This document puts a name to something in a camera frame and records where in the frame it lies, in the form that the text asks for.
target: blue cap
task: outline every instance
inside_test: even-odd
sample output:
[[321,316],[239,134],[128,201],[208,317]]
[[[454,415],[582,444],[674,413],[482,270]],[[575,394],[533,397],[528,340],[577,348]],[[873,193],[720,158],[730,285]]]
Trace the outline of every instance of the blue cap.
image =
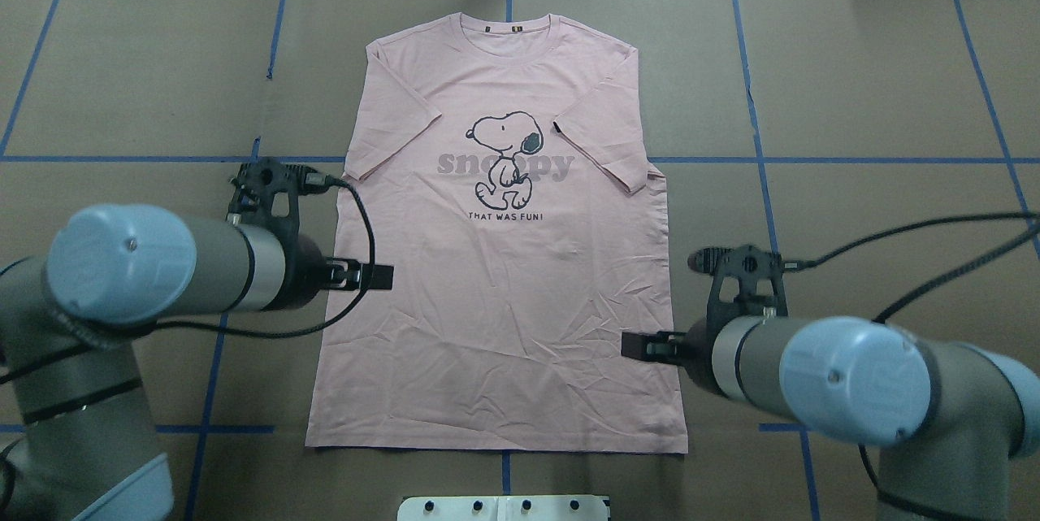
[[1018,396],[1018,403],[1022,408],[1022,443],[1018,451],[1011,454],[1011,458],[1024,458],[1032,455],[1040,448],[1040,377],[1016,359],[998,355],[995,351],[988,351],[972,346],[972,344],[960,343],[961,346],[970,348],[983,357],[989,359],[1003,374],[1011,388]]
[[780,359],[780,387],[809,427],[874,446],[912,436],[932,396],[925,358],[903,333],[849,317],[823,318],[796,333]]
[[184,292],[196,243],[177,214],[148,205],[98,205],[69,218],[47,256],[47,283],[78,318],[132,324]]

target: neckline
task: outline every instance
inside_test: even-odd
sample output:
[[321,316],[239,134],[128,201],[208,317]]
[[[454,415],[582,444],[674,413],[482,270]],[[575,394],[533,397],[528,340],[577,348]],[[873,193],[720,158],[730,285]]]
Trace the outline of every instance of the neckline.
[[[495,62],[495,64],[509,66],[509,64],[526,64],[528,61],[535,61],[539,57],[543,57],[547,52],[556,47],[556,40],[560,38],[560,17],[558,15],[549,14],[546,17],[539,17],[538,19],[530,19],[530,21],[484,21],[484,19],[477,19],[475,17],[469,17],[465,14],[454,14],[451,15],[449,19],[449,24],[451,25],[451,31],[454,38],[460,43],[461,50],[465,51],[466,54],[474,55],[485,59],[485,61]],[[524,31],[536,31],[537,29],[549,29],[549,35],[545,36],[541,43],[531,47],[530,50],[524,51],[523,54],[516,55],[500,55],[491,54],[490,51],[483,50],[479,47],[474,46],[472,41],[467,38],[464,29],[468,31],[479,33],[512,33],[519,32],[515,31],[516,28],[522,28]]]

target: wrinkled fabric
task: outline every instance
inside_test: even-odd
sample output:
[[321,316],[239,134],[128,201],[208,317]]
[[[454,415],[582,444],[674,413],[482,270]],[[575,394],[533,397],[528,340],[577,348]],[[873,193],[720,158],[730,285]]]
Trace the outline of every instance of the wrinkled fabric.
[[[687,451],[639,52],[565,17],[376,40],[344,176],[395,267],[323,332],[308,446]],[[348,192],[337,257],[366,259]],[[353,294],[333,294],[328,316]]]

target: snoopy's ear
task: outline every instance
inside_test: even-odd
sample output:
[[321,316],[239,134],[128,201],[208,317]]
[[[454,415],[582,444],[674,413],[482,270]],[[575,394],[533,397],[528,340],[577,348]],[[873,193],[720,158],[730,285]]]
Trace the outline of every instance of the snoopy's ear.
[[542,133],[532,132],[530,135],[525,136],[523,144],[520,144],[520,151],[524,154],[534,155],[542,148]]

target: cartoon dog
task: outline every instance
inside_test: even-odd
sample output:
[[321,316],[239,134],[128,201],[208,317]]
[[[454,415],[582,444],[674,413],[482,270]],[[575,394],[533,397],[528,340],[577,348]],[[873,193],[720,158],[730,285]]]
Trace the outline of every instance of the cartoon dog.
[[531,181],[527,174],[520,174],[516,157],[534,155],[542,148],[542,129],[530,114],[523,110],[503,118],[483,118],[466,132],[468,139],[498,152],[498,161],[488,170],[489,184],[478,181],[476,198],[484,206],[494,210],[520,210],[530,201]]

